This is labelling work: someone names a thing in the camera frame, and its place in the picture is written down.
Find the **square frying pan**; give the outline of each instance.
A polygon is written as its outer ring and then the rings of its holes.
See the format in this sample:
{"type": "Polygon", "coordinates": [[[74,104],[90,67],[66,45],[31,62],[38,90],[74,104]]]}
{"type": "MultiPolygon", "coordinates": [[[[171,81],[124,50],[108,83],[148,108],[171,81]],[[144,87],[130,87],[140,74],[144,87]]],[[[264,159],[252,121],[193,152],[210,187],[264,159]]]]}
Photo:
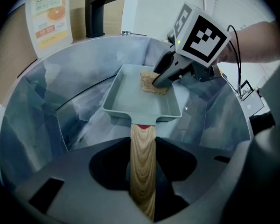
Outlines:
{"type": "Polygon", "coordinates": [[[151,219],[155,202],[155,123],[182,116],[173,86],[166,95],[145,92],[141,73],[153,67],[124,64],[103,103],[110,116],[131,119],[130,194],[151,219]]]}

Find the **black cable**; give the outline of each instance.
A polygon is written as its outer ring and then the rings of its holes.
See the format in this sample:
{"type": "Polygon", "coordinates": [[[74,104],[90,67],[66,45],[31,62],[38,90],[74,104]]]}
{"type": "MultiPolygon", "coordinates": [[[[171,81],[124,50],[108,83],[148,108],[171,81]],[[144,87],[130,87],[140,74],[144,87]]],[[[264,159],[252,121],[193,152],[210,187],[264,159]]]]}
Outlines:
{"type": "Polygon", "coordinates": [[[234,33],[235,33],[235,36],[236,36],[236,39],[237,39],[237,46],[238,46],[238,55],[237,55],[237,52],[232,44],[231,41],[230,44],[233,48],[233,51],[235,53],[235,56],[236,56],[236,59],[237,59],[237,64],[238,64],[238,91],[239,91],[239,96],[240,98],[242,99],[242,96],[241,96],[241,72],[242,72],[242,62],[241,62],[241,53],[239,51],[239,43],[238,43],[238,34],[235,30],[235,28],[232,26],[232,25],[229,25],[228,28],[227,28],[227,31],[229,31],[229,29],[232,28],[234,30],[234,33]]]}

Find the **wooden handle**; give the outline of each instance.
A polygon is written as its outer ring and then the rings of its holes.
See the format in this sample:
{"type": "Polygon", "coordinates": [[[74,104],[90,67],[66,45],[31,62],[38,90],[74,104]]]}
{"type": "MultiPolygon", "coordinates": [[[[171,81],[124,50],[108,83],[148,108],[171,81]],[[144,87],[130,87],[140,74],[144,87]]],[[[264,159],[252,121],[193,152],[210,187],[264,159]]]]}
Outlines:
{"type": "Polygon", "coordinates": [[[137,206],[154,220],[155,126],[131,126],[130,192],[137,206]]]}

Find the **bread slice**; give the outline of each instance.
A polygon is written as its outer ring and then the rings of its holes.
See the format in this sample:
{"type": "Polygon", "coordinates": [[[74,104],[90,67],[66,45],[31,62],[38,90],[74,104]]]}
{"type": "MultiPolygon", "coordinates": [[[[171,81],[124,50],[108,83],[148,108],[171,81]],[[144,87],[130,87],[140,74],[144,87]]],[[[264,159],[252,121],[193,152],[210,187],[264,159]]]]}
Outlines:
{"type": "Polygon", "coordinates": [[[156,88],[153,86],[153,81],[158,77],[158,73],[144,71],[141,73],[141,83],[142,89],[145,92],[152,92],[161,95],[166,95],[168,91],[168,87],[156,88]]]}

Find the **faucet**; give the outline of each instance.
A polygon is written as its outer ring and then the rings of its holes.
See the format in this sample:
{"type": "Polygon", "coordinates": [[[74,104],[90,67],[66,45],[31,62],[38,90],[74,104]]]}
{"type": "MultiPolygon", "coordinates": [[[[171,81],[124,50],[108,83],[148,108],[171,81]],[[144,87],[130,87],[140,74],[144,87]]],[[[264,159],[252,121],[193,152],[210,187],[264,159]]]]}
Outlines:
{"type": "Polygon", "coordinates": [[[104,34],[104,4],[116,0],[86,0],[85,1],[85,24],[86,37],[98,37],[104,34]]]}

